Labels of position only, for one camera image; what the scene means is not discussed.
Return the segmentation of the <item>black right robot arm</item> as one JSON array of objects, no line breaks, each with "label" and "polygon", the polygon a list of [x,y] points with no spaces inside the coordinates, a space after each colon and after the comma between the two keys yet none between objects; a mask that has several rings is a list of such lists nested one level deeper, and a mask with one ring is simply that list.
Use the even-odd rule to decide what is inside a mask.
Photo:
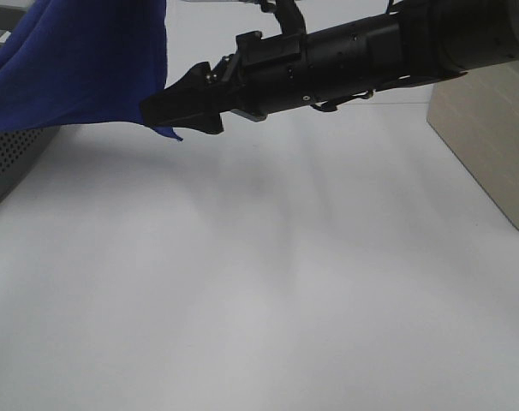
[{"label": "black right robot arm", "polygon": [[309,106],[328,113],[377,92],[452,80],[519,60],[519,1],[391,1],[383,14],[314,33],[293,1],[260,8],[281,32],[236,37],[236,51],[195,64],[140,103],[147,126],[220,134],[221,115],[254,122]]}]

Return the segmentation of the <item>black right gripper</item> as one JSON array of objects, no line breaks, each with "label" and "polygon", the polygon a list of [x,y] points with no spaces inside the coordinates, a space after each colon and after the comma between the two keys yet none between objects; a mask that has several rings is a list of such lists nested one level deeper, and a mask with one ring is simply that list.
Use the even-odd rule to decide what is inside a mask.
[{"label": "black right gripper", "polygon": [[[377,15],[315,33],[257,33],[237,37],[230,86],[218,101],[259,122],[268,115],[356,94],[376,91],[403,74],[400,25],[391,15]],[[209,62],[196,63],[165,92],[214,92]]]}]

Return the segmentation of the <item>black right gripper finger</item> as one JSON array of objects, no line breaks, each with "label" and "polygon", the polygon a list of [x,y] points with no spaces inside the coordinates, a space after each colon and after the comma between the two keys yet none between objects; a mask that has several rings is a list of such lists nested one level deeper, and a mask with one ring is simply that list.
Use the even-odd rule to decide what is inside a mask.
[{"label": "black right gripper finger", "polygon": [[189,128],[212,135],[224,131],[219,112],[195,89],[166,88],[142,100],[139,108],[144,123],[154,128]]}]

